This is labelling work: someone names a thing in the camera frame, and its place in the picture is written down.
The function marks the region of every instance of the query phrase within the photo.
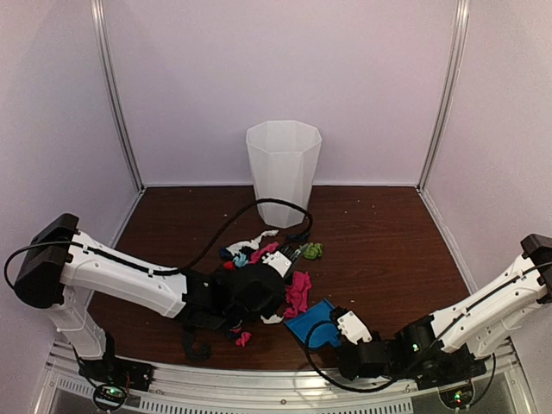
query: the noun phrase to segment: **dark wood surface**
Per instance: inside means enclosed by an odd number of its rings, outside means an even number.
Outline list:
[[[227,216],[253,200],[252,187],[148,189],[117,248],[154,263],[183,265],[201,251]],[[413,188],[314,187],[309,209],[314,215],[310,240],[323,244],[323,258],[303,259],[297,270],[310,273],[311,304],[327,298],[333,305],[348,307],[370,329],[390,338],[406,324],[467,296],[455,263]],[[211,272],[221,263],[219,247],[254,238],[264,229],[257,211],[248,211],[196,269]],[[116,338],[118,354],[191,364],[181,348],[182,329],[173,320],[101,293],[94,295],[90,313]],[[245,330],[253,334],[246,348],[220,332],[198,331],[197,344],[211,344],[213,355],[193,365],[306,367],[301,347],[283,324],[251,323]],[[328,367],[336,361],[326,352],[318,363]]]

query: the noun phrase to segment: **wire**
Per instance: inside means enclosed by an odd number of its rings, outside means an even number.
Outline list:
[[[395,382],[397,382],[397,379],[390,379],[389,381],[387,381],[382,386],[376,386],[374,388],[354,388],[352,386],[346,386],[344,384],[341,384],[341,383],[337,382],[335,379],[330,378],[328,375],[323,373],[320,370],[320,368],[318,368],[317,365],[312,360],[311,348],[309,347],[309,343],[311,341],[311,337],[312,337],[312,334],[314,333],[314,331],[317,330],[322,325],[327,325],[327,324],[334,325],[334,323],[331,322],[331,321],[320,321],[320,322],[315,323],[312,326],[312,328],[310,328],[309,333],[307,334],[307,336],[304,339],[304,354],[307,357],[307,361],[309,362],[310,366],[312,367],[312,369],[314,369],[317,372],[318,375],[320,375],[322,378],[324,378],[326,381],[328,381],[333,386],[341,388],[342,390],[350,391],[350,392],[360,392],[360,393],[370,393],[370,392],[383,391],[387,387],[389,387],[389,386],[393,385]]]
[[[495,354],[492,354],[491,378],[489,378],[489,382],[486,383],[486,387],[483,390],[483,392],[479,395],[479,397],[473,400],[471,403],[469,403],[469,405],[466,408],[468,409],[472,408],[474,405],[478,404],[485,397],[485,395],[489,391],[489,388],[491,388],[492,379],[494,379],[494,374],[496,373],[496,371],[497,371],[497,357]]]
[[[67,244],[72,245],[72,246],[77,246],[79,248],[83,247],[83,245],[81,243],[77,243],[75,241],[68,241],[68,240],[63,240],[62,241],[62,240],[60,240],[60,241],[44,241],[43,243],[29,244],[28,246],[25,246],[24,248],[18,248],[14,253],[9,255],[8,259],[4,263],[4,265],[3,265],[3,278],[6,280],[6,283],[8,284],[8,286],[12,290],[14,290],[15,287],[14,287],[13,283],[11,283],[11,281],[9,280],[8,269],[9,269],[9,264],[11,263],[11,261],[15,257],[17,257],[21,253],[25,253],[28,250],[32,250],[34,248],[46,248],[48,246],[61,246],[61,245],[67,245]]]
[[[285,200],[279,200],[277,198],[260,198],[258,200],[253,201],[252,203],[249,203],[249,204],[241,207],[231,218],[229,218],[226,221],[226,223],[224,223],[221,226],[221,228],[215,233],[215,235],[213,235],[213,237],[211,238],[209,243],[207,243],[207,245],[205,246],[203,251],[200,254],[198,254],[198,256],[196,256],[194,259],[192,259],[187,265],[185,265],[183,267],[175,267],[175,268],[169,269],[169,270],[153,271],[152,272],[153,276],[173,276],[173,275],[176,275],[176,274],[180,274],[183,271],[191,269],[192,267],[197,265],[199,263],[199,261],[201,261],[203,259],[203,257],[205,257],[205,255],[209,252],[209,250],[213,247],[213,245],[216,243],[218,238],[221,236],[221,234],[224,232],[224,230],[226,230],[229,227],[230,224],[232,224],[239,216],[241,216],[245,211],[247,211],[251,207],[253,207],[255,205],[258,205],[258,204],[264,204],[264,203],[273,203],[273,204],[285,205],[287,207],[290,207],[294,210],[297,210],[297,211],[303,213],[306,216],[306,218],[308,220],[308,224],[307,224],[306,228],[302,232],[295,235],[295,237],[297,237],[299,239],[305,238],[311,232],[311,228],[312,228],[312,224],[313,224],[313,217],[312,217],[312,214],[309,211],[305,210],[303,207],[300,207],[300,206],[298,206],[294,203],[290,203],[290,202],[285,201]],[[12,253],[9,256],[9,258],[4,263],[4,267],[3,267],[3,277],[6,280],[6,283],[8,284],[8,286],[12,290],[14,289],[13,283],[11,283],[11,281],[9,280],[8,267],[9,267],[10,262],[17,255],[19,255],[21,253],[24,253],[28,250],[31,250],[33,248],[44,248],[44,247],[48,247],[48,246],[58,246],[58,245],[66,245],[66,244],[69,244],[69,245],[72,245],[72,246],[77,246],[79,248],[84,247],[83,244],[75,242],[75,241],[45,241],[43,243],[31,244],[31,245],[25,246],[24,248],[17,249],[14,253]],[[97,254],[99,256],[102,256],[106,259],[113,260],[114,262],[120,263],[124,266],[131,267],[131,268],[133,268],[135,270],[138,270],[140,272],[150,274],[150,269],[148,267],[138,265],[138,264],[136,264],[136,263],[134,263],[130,260],[126,260],[122,257],[116,256],[116,255],[111,254],[109,252],[105,252],[102,249],[88,247],[88,251],[90,251],[91,253]]]
[[[185,265],[183,267],[178,267],[178,268],[175,268],[175,269],[171,269],[171,270],[160,270],[160,271],[158,270],[158,271],[154,272],[154,275],[156,275],[156,276],[172,276],[174,274],[182,273],[183,271],[191,269],[192,267],[196,266],[199,263],[199,261],[201,261],[203,259],[203,257],[205,257],[205,255],[209,252],[209,250],[213,247],[213,245],[216,243],[218,238],[221,236],[221,234],[224,232],[224,230],[226,230],[229,227],[230,224],[232,224],[239,216],[241,216],[243,213],[245,213],[251,207],[254,207],[255,205],[258,205],[258,204],[264,204],[264,203],[285,205],[287,207],[290,207],[290,208],[292,208],[296,211],[299,211],[299,212],[303,213],[307,217],[307,220],[309,222],[307,224],[307,227],[302,232],[295,235],[294,237],[296,237],[298,239],[301,239],[301,238],[305,237],[306,235],[308,235],[311,232],[313,218],[312,218],[312,214],[309,211],[305,210],[303,207],[300,207],[300,206],[298,206],[294,203],[290,203],[289,201],[279,200],[277,198],[260,198],[258,200],[253,201],[252,203],[244,205],[232,217],[230,217],[226,221],[226,223],[223,224],[221,226],[221,228],[215,233],[215,235],[213,235],[213,237],[210,239],[210,241],[204,247],[203,251],[200,254],[198,254],[194,259],[192,259],[187,265]]]
[[[552,266],[552,261],[547,261],[546,263],[542,263],[542,264],[540,264],[540,265],[536,265],[536,266],[530,267],[529,269],[527,269],[526,271],[524,271],[524,276],[525,276],[527,273],[533,272],[534,270],[537,270],[537,269],[540,269],[541,267],[546,267],[546,266]]]
[[[86,381],[94,388],[94,392],[92,393],[92,402],[94,405],[102,411],[112,412],[116,411],[119,408],[121,408],[124,403],[127,401],[127,397],[129,396],[129,389],[130,389],[130,376],[129,373],[125,373],[127,377],[127,383],[125,386],[125,389],[123,390],[120,386],[116,385],[115,383],[103,383],[103,384],[94,384],[94,382],[90,379],[90,377],[86,374],[86,370],[84,367],[83,360],[80,356],[77,354],[77,349],[75,347],[72,347],[72,351],[75,354],[75,359],[77,360],[77,365],[80,373],[83,377],[85,377]],[[115,405],[109,405],[106,403],[103,403],[100,401],[100,399],[104,401],[109,401],[111,403],[115,403]]]

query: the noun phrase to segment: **white plastic bin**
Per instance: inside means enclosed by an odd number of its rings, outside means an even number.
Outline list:
[[[298,121],[268,121],[248,129],[249,165],[255,197],[309,204],[322,137],[315,127]],[[266,224],[286,229],[303,221],[303,214],[284,205],[260,204]]]

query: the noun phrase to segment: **purple wall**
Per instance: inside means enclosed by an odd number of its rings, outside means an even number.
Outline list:
[[[455,2],[106,3],[122,105],[148,184],[250,183],[247,128],[320,128],[315,182],[419,177]]]
[[[471,2],[464,60],[429,192],[478,287],[552,236],[552,3]],[[514,336],[539,412],[552,405],[552,310]]]
[[[109,242],[135,194],[89,2],[2,0],[0,10],[0,262],[64,211]],[[2,283],[0,332],[0,411],[28,413],[53,325]]]

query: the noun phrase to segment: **red object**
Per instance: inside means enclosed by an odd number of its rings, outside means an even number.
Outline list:
[[[278,248],[278,242],[275,241],[274,243],[267,244],[265,247],[253,252],[251,254],[251,259],[249,260],[250,265],[254,265],[256,262],[260,260],[262,255],[266,252],[268,253],[274,253],[276,249]]]
[[[285,301],[292,305],[284,311],[285,318],[291,319],[307,311],[311,287],[311,276],[308,272],[293,274],[293,284],[285,287]]]
[[[226,270],[235,270],[235,264],[233,261],[227,261],[223,264],[223,267],[226,269]]]
[[[241,337],[235,341],[238,347],[245,348],[245,344],[251,340],[251,334],[249,332],[242,332]]]

